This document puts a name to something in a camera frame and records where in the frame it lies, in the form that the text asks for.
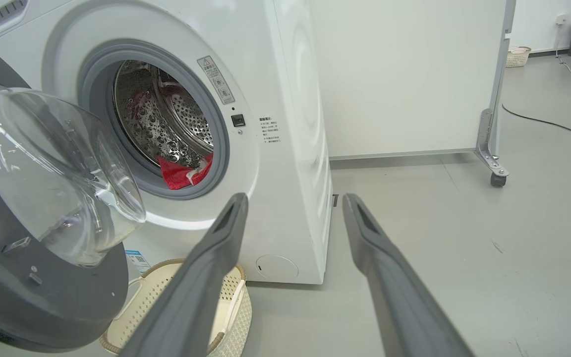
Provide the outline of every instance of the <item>washing machine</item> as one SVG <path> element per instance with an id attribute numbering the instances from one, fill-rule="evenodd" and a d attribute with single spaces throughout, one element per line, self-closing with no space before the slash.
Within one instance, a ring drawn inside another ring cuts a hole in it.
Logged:
<path id="1" fill-rule="evenodd" d="M 141 272 L 185 257 L 245 192 L 248 280 L 323 282 L 332 182 L 307 1 L 0 0 L 0 58 L 108 128 L 146 209 L 124 240 Z M 170 189 L 160 157 L 209 170 Z"/>

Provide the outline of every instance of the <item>white board panel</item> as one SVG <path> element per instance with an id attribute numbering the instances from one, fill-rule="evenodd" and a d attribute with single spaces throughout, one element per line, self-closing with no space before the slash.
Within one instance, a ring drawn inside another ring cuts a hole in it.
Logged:
<path id="1" fill-rule="evenodd" d="M 506 0 L 313 0 L 331 157 L 475 147 Z"/>

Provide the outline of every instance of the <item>red cloth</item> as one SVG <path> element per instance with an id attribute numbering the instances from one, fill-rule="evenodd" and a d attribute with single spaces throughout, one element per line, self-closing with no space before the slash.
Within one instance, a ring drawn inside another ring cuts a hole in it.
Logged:
<path id="1" fill-rule="evenodd" d="M 200 165 L 197 169 L 184 167 L 177 163 L 166 161 L 162 156 L 158 156 L 158 163 L 163 170 L 163 179 L 172 190 L 179 190 L 188 185 L 197 185 L 208 174 L 213 162 L 213 154 L 204 158 L 205 165 Z"/>

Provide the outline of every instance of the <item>power outlet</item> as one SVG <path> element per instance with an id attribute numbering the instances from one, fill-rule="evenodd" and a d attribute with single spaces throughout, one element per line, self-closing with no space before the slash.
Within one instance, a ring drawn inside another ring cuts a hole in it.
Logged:
<path id="1" fill-rule="evenodd" d="M 563 25 L 566 22 L 567 22 L 567 15 L 566 14 L 560 14 L 557 16 L 557 25 Z"/>

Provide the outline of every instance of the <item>black wheel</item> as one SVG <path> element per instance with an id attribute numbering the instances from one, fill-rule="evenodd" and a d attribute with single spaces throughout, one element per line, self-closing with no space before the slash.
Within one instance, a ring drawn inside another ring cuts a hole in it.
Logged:
<path id="1" fill-rule="evenodd" d="M 497 176 L 494 173 L 490 176 L 490 185 L 493 187 L 503 187 L 506 184 L 505 176 Z"/>

